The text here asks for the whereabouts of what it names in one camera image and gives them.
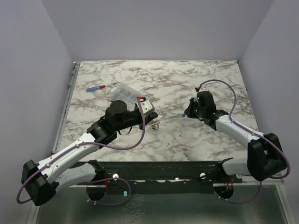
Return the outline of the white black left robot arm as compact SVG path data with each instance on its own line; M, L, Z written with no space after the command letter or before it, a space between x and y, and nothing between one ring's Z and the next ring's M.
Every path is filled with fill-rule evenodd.
M17 203L32 201L35 206L40 206L52 199L60 189L82 182L100 183L103 172L98 162L92 161L78 168L72 166L103 147L112 148L110 143L123 129L139 126L144 137L145 126L157 117L153 104L144 97L137 97L132 111L128 111L124 101L112 102L105 115L75 142L46 159L39 162L29 160L23 165Z

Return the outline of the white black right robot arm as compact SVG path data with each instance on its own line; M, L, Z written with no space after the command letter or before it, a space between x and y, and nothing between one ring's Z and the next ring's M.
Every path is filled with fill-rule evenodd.
M222 167L214 172L217 181L226 182L232 175L245 175L262 182L287 169L278 137L273 133L255 132L235 122L228 112L216 108L211 92L198 92L189 100L184 114L226 134L247 150L245 159L232 158L222 162Z

